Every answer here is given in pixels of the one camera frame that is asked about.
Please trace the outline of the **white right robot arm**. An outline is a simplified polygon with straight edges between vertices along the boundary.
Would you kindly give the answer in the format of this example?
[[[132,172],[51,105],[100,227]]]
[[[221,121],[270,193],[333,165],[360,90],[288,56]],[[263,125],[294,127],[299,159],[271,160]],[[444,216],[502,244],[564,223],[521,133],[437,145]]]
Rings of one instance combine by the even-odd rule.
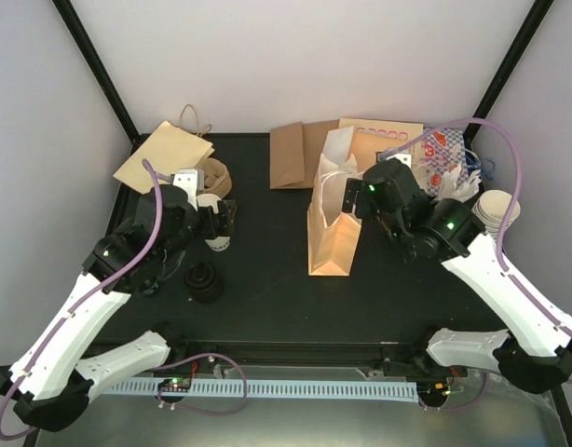
[[[466,205],[452,198],[435,201],[412,175],[402,175],[348,179],[341,209],[375,217],[394,244],[462,280],[505,325],[489,332],[428,330],[411,353],[418,373],[478,368],[533,394],[569,381],[572,317],[497,253],[497,243]]]

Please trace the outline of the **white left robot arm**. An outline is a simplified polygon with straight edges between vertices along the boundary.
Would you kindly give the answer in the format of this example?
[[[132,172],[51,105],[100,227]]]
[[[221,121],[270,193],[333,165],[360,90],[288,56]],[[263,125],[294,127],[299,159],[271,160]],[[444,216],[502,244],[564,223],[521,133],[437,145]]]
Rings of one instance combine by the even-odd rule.
[[[167,261],[195,239],[231,235],[233,200],[198,196],[163,185],[140,197],[133,216],[100,239],[56,317],[15,363],[0,366],[0,395],[29,427],[57,432],[70,426],[109,386],[145,370],[176,372],[187,362],[187,341],[162,321],[136,339],[91,358],[84,353],[111,316],[134,294],[159,286]]]

